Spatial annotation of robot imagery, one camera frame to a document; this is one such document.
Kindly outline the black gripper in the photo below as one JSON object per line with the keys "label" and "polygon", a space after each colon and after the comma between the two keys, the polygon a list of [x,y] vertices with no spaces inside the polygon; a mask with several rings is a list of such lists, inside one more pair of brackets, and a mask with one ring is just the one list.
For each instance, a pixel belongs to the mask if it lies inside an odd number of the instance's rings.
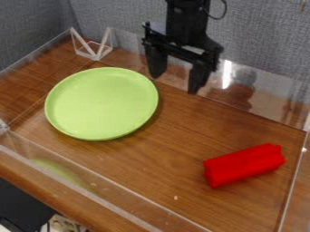
{"label": "black gripper", "polygon": [[189,73],[187,92],[197,94],[217,70],[225,47],[207,35],[211,0],[165,0],[166,23],[161,31],[153,22],[145,22],[145,45],[149,73],[158,79],[167,70],[167,58],[193,63]]}

